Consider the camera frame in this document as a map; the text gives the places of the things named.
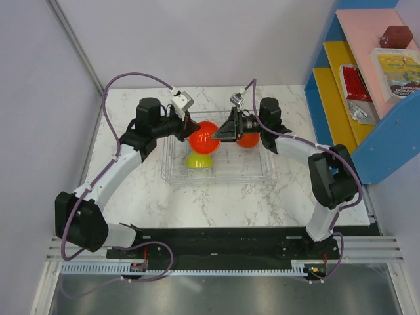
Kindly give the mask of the orange bowl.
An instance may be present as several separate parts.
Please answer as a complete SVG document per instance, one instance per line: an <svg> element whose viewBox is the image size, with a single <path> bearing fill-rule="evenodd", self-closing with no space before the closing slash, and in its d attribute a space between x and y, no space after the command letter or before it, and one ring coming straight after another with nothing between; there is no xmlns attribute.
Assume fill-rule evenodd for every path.
<svg viewBox="0 0 420 315"><path fill-rule="evenodd" d="M254 148L260 141L258 133L244 133L242 137L236 141L236 144L242 148Z"/></svg>
<svg viewBox="0 0 420 315"><path fill-rule="evenodd" d="M191 149L198 154L212 154L221 145L221 140L212 139L213 134L218 130L218 126L211 121L200 121L200 130L193 132L189 136Z"/></svg>

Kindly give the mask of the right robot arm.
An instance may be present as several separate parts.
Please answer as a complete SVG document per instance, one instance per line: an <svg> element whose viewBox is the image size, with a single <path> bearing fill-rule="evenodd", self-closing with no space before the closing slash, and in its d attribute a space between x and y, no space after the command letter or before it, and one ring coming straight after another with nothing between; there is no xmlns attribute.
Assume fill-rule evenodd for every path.
<svg viewBox="0 0 420 315"><path fill-rule="evenodd" d="M230 114L213 139L239 142L246 134L256 134L267 150L308 167L316 205L300 248L305 257L316 258L324 251L323 240L332 236L341 211L362 201L362 184L347 147L315 144L296 136L282 123L275 98L262 99L252 114L244 110L242 94L233 94L230 101Z"/></svg>

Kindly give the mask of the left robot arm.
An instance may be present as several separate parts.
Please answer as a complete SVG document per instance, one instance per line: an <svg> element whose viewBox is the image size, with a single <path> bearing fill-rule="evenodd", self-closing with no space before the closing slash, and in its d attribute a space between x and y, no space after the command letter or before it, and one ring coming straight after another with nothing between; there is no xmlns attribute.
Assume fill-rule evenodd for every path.
<svg viewBox="0 0 420 315"><path fill-rule="evenodd" d="M126 131L117 138L117 151L97 173L72 193L55 199L56 236L62 246L70 242L92 253L101 247L121 247L130 258L144 251L133 225L106 222L103 210L126 177L145 161L159 138L175 136L184 141L200 126L190 117L194 101L186 92L175 95L164 107L156 98L143 98Z"/></svg>

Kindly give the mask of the yellow-green bowl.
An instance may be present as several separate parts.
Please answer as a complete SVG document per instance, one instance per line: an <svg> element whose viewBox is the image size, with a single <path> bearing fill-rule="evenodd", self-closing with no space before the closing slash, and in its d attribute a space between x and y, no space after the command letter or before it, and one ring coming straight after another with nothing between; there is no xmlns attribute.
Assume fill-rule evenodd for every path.
<svg viewBox="0 0 420 315"><path fill-rule="evenodd" d="M192 151L186 157L185 164L190 169L211 168L213 166L213 158L209 154L199 154Z"/></svg>

